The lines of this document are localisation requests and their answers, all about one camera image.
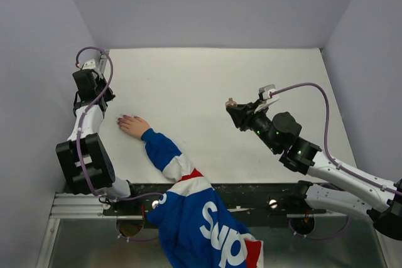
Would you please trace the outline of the glitter nail polish bottle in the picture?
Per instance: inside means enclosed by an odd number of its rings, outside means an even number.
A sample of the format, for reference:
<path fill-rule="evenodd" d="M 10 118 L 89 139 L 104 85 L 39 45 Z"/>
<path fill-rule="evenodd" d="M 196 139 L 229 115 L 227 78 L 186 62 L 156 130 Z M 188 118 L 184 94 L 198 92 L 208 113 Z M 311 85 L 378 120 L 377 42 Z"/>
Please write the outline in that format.
<path fill-rule="evenodd" d="M 237 102 L 233 100 L 233 98 L 229 98 L 228 101 L 225 103 L 225 107 L 237 107 Z"/>

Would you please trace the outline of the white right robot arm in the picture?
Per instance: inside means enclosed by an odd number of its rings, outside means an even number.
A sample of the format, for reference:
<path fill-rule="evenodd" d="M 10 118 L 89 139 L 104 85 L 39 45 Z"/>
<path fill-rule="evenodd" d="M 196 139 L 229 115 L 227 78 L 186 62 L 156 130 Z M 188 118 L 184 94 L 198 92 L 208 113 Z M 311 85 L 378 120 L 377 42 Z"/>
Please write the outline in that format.
<path fill-rule="evenodd" d="M 385 180 L 331 159 L 320 146 L 300 137 L 301 125 L 289 112 L 266 115 L 269 103 L 257 100 L 225 103 L 235 127 L 253 131 L 289 170 L 327 181 L 338 190 L 305 184 L 289 197 L 290 208 L 298 213 L 307 208 L 330 210 L 368 222 L 381 234 L 401 240 L 401 182 Z"/>

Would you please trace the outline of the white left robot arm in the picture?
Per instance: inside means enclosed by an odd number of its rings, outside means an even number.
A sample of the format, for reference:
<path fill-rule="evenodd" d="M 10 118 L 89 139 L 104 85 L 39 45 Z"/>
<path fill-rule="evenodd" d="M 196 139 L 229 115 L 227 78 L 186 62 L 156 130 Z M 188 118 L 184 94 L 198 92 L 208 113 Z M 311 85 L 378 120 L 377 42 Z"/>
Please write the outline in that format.
<path fill-rule="evenodd" d="M 139 199 L 131 194 L 129 182 L 118 178 L 101 141 L 99 130 L 107 103 L 115 97 L 98 68 L 73 73 L 77 92 L 73 102 L 74 129 L 55 151 L 68 189 L 78 195 L 100 195 L 118 200 L 123 213 L 138 210 Z"/>

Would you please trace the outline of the mannequin hand painted nails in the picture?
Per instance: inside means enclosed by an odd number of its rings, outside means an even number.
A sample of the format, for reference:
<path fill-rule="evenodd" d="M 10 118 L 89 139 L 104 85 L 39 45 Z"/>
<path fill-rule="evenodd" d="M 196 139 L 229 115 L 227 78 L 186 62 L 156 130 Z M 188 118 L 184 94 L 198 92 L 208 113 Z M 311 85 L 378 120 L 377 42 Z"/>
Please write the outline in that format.
<path fill-rule="evenodd" d="M 142 135 L 151 128 L 144 119 L 130 115 L 119 117 L 117 124 L 120 130 L 136 139 L 141 139 Z"/>

